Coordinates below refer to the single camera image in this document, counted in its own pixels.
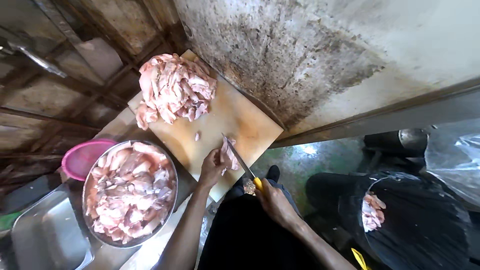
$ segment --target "shoe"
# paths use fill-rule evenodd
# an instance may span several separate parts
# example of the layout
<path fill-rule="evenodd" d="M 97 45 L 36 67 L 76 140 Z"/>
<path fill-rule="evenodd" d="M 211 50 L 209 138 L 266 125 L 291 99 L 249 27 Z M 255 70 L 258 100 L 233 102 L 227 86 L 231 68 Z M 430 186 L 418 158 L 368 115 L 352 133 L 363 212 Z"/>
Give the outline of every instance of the shoe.
<path fill-rule="evenodd" d="M 278 179 L 280 179 L 280 169 L 278 166 L 273 165 L 268 169 L 267 172 L 267 179 L 273 180 L 275 183 L 278 183 Z"/>

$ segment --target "knife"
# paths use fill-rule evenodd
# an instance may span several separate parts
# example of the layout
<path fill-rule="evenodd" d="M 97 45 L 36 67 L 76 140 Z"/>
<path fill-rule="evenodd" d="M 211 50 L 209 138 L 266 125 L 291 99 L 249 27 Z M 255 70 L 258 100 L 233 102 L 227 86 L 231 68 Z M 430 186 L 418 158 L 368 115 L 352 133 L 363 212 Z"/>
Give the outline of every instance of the knife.
<path fill-rule="evenodd" d="M 264 192 L 264 188 L 262 186 L 262 181 L 260 181 L 260 178 L 255 177 L 252 171 L 250 171 L 250 168 L 243 162 L 241 159 L 240 155 L 238 152 L 235 150 L 235 148 L 232 145 L 232 142 L 222 133 L 223 137 L 227 140 L 228 147 L 230 147 L 230 150 L 232 150 L 233 155 L 237 158 L 238 162 L 240 163 L 240 166 L 243 168 L 247 176 L 252 180 L 252 182 L 255 184 L 255 187 L 260 190 L 260 192 Z"/>

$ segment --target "yellow knife handle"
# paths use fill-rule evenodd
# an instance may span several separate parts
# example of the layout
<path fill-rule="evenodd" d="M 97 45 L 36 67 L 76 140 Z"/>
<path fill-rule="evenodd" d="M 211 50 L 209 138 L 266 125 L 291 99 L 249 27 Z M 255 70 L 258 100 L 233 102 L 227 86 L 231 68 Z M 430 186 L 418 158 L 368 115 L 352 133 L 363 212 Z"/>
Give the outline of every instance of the yellow knife handle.
<path fill-rule="evenodd" d="M 260 178 L 255 177 L 253 183 L 255 184 L 255 187 L 260 190 L 260 192 L 264 192 L 264 187 L 262 186 L 262 181 L 260 181 Z"/>

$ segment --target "wooden wall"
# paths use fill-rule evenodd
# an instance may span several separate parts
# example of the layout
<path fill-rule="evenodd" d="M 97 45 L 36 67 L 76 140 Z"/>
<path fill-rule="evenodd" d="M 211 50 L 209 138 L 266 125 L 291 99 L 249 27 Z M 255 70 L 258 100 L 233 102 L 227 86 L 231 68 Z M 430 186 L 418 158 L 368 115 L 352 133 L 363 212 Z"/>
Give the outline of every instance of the wooden wall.
<path fill-rule="evenodd" d="M 102 79 L 38 2 L 52 3 L 81 41 L 102 38 L 123 66 Z M 0 50 L 0 194 L 55 171 L 68 149 L 95 136 L 140 91 L 143 62 L 186 47 L 171 0 L 3 1 L 0 26 L 68 74 L 62 78 L 19 52 Z"/>

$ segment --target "raw chicken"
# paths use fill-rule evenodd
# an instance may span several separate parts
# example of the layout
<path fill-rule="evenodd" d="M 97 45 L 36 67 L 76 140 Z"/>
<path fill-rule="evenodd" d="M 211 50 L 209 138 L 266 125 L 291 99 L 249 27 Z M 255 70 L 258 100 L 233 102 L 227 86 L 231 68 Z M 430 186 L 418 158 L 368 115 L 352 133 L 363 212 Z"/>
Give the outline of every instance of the raw chicken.
<path fill-rule="evenodd" d="M 158 114 L 167 123 L 180 117 L 189 121 L 208 113 L 209 101 L 215 98 L 216 80 L 209 77 L 205 63 L 189 61 L 177 54 L 152 57 L 140 68 L 143 100 L 137 109 L 137 124 L 147 130 Z"/>
<path fill-rule="evenodd" d="M 232 145 L 235 145 L 237 141 L 234 139 L 229 139 Z M 233 154 L 232 150 L 230 150 L 230 147 L 228 147 L 227 139 L 223 137 L 223 145 L 222 149 L 220 150 L 220 162 L 227 162 L 227 167 L 223 169 L 222 175 L 227 171 L 227 169 L 230 170 L 238 170 L 239 169 L 239 163 L 235 155 Z"/>
<path fill-rule="evenodd" d="M 365 232 L 376 230 L 377 227 L 381 227 L 385 221 L 385 215 L 382 209 L 385 209 L 386 205 L 382 202 L 377 195 L 373 192 L 368 192 L 363 198 L 362 203 L 362 222 Z"/>
<path fill-rule="evenodd" d="M 92 170 L 86 200 L 93 230 L 123 244 L 163 224 L 173 206 L 175 173 L 155 146 L 135 142 L 113 148 Z"/>
<path fill-rule="evenodd" d="M 143 130 L 148 129 L 148 123 L 156 122 L 158 120 L 158 113 L 156 109 L 152 109 L 147 106 L 144 101 L 140 101 L 140 105 L 137 109 L 137 125 Z"/>

